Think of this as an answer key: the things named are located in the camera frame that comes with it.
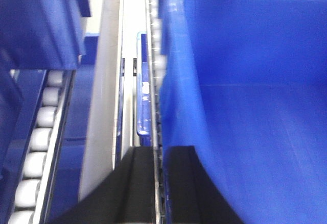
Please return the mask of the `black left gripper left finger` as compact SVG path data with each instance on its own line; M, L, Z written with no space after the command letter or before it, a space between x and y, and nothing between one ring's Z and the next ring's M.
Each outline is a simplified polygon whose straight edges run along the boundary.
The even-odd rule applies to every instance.
M154 223L153 148L131 147L86 198L53 223Z

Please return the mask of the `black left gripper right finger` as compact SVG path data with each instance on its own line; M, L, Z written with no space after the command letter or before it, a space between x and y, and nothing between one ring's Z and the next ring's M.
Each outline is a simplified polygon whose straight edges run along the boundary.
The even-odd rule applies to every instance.
M215 187L193 146L170 147L163 158L166 223L242 223Z

